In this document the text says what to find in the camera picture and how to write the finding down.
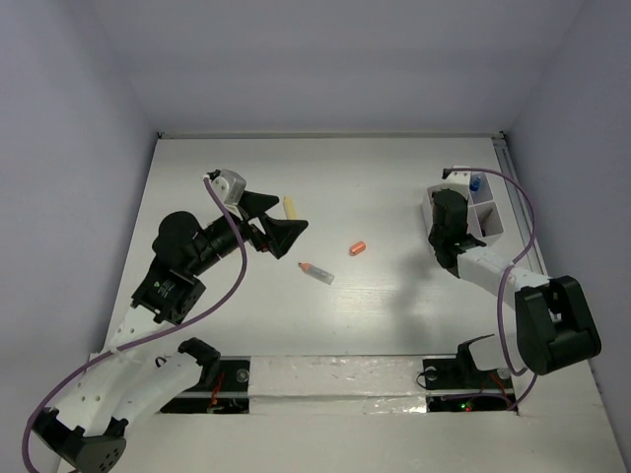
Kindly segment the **yellow highlighter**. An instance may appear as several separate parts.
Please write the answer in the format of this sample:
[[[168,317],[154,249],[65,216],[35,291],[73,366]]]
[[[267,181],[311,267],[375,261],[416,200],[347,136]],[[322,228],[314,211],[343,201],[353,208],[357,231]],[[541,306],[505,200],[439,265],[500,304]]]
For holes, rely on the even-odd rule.
[[[283,198],[283,209],[288,220],[296,220],[297,213],[295,210],[294,203],[290,197],[285,196]]]

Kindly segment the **clear tube orange tip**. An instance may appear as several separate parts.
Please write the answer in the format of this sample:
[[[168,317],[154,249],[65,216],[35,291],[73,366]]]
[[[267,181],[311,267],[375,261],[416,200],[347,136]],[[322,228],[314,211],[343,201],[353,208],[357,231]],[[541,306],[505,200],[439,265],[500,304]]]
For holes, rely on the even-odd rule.
[[[333,281],[334,281],[334,275],[333,274],[331,274],[328,271],[325,271],[325,270],[323,270],[323,269],[321,269],[321,268],[319,268],[317,266],[314,266],[311,263],[299,262],[298,263],[298,267],[301,269],[301,271],[304,274],[306,274],[306,275],[308,275],[308,276],[310,276],[310,277],[312,277],[312,278],[314,278],[314,279],[316,279],[316,280],[318,280],[318,281],[320,281],[320,282],[322,282],[322,283],[324,283],[326,285],[331,285],[333,283]]]

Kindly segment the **orange highlighter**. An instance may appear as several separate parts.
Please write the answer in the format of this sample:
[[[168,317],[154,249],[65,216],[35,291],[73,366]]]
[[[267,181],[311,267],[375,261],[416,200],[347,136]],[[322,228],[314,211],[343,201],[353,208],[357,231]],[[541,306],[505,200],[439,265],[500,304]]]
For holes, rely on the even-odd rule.
[[[358,241],[349,247],[349,254],[351,256],[357,256],[367,248],[366,244],[363,241]]]

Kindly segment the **blue glue bottle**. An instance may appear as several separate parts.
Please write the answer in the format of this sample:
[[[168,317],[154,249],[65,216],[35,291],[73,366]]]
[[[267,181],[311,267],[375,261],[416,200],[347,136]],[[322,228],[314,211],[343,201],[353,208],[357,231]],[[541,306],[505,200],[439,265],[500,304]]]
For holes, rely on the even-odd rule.
[[[469,191],[471,193],[478,192],[482,187],[482,175],[480,173],[473,173],[469,181]]]

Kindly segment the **black scissors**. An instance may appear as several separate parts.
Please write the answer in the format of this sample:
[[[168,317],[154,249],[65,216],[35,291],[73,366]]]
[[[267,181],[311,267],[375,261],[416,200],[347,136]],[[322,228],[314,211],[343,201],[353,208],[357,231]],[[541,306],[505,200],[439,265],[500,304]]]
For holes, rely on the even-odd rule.
[[[494,210],[492,207],[488,207],[485,210],[481,211],[479,214],[479,226],[481,230],[481,234],[484,237],[487,237],[488,229],[489,229],[489,221],[493,218]]]

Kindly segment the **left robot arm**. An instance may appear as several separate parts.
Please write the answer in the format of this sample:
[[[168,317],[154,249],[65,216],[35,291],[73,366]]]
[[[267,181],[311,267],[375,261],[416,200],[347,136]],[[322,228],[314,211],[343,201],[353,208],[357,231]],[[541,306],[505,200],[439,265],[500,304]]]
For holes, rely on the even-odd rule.
[[[197,337],[167,354],[160,344],[211,315],[245,278],[246,246],[282,258],[303,233],[305,220],[279,220],[268,210],[276,196],[245,191],[237,202],[210,194],[222,215],[207,227],[186,211],[168,214],[152,243],[154,258],[129,311],[102,351],[61,380],[31,413],[22,459],[35,471],[32,436],[76,472],[108,472],[121,459],[132,429],[186,389],[206,389],[218,377],[221,354]],[[190,317],[206,288],[201,275],[233,252],[243,261],[233,286]]]

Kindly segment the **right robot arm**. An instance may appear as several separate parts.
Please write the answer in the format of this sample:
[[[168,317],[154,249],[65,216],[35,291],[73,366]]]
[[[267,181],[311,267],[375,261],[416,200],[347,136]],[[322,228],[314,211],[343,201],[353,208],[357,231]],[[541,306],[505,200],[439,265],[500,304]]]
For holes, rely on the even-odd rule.
[[[468,200],[456,190],[428,193],[428,241],[438,264],[496,298],[497,368],[547,375],[601,353],[579,281],[551,278],[500,256],[468,229]]]

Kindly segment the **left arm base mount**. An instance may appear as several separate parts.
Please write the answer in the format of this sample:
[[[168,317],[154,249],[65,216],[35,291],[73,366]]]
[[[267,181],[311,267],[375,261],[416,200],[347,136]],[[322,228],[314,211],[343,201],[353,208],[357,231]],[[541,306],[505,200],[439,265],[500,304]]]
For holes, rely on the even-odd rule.
[[[162,414],[247,414],[250,358],[222,359],[211,384],[198,383],[169,401]]]

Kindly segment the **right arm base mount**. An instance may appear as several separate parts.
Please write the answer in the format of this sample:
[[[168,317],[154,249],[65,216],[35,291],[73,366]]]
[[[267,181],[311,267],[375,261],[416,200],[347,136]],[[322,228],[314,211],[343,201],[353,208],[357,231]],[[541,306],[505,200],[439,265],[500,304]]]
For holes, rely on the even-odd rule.
[[[426,358],[415,383],[425,392],[430,413],[471,413],[516,411],[517,396],[510,374],[498,369],[480,370],[471,355],[476,337],[460,343],[448,357]]]

